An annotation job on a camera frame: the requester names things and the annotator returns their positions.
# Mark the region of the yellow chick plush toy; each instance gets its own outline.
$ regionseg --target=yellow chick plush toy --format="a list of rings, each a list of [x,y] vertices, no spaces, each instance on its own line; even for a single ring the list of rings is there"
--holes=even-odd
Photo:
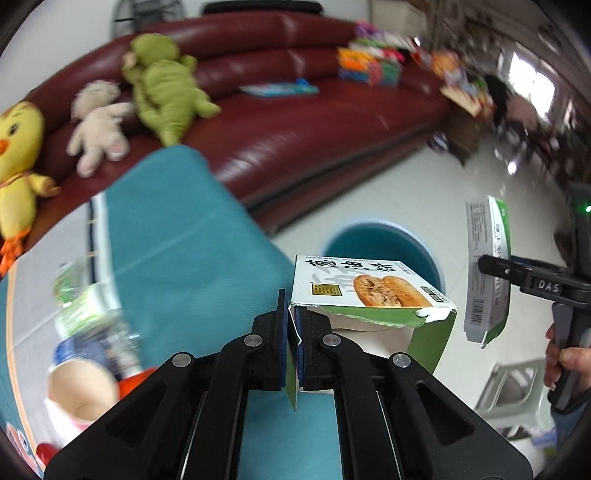
[[[22,255],[22,241],[37,215],[37,195],[53,197],[56,182],[33,173],[43,144],[44,119],[30,102],[21,102],[0,116],[0,275]]]

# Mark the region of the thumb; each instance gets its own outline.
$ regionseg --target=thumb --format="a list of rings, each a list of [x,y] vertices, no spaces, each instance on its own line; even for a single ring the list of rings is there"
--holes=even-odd
[[[560,352],[560,363],[568,370],[575,370],[584,377],[591,377],[591,349],[566,348]]]

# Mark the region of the white plush bunny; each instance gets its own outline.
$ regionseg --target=white plush bunny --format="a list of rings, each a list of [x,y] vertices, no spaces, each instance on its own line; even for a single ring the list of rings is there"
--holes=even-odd
[[[97,80],[86,85],[72,103],[72,121],[81,120],[66,148],[72,157],[84,147],[76,170],[82,178],[90,177],[99,167],[103,153],[119,161],[129,153],[129,142],[121,133],[122,117],[133,113],[132,103],[113,103],[121,91],[114,82]]]

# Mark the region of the red leather sofa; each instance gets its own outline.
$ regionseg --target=red leather sofa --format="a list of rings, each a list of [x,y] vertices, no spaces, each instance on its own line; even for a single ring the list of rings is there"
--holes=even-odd
[[[449,111],[440,80],[414,64],[396,88],[339,80],[335,47],[347,45],[354,30],[350,22],[278,11],[207,15],[153,29],[199,59],[199,85],[223,110],[215,119],[196,119],[183,143],[203,153],[215,177],[268,232],[422,146]],[[134,117],[124,122],[131,153],[120,163],[105,161],[83,180],[76,174],[77,158],[66,155],[74,128],[70,106],[86,83],[115,79],[122,99],[131,98],[120,71],[130,39],[89,53],[28,95],[46,118],[36,170],[63,189],[41,203],[28,248],[161,148]],[[260,99],[239,92],[243,85],[299,77],[318,86],[320,94]]]

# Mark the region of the round teal stool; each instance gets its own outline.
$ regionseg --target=round teal stool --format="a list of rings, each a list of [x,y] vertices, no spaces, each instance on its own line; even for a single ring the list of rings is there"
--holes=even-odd
[[[400,260],[445,295],[445,279],[437,260],[413,233],[384,220],[357,220],[337,231],[324,257]]]

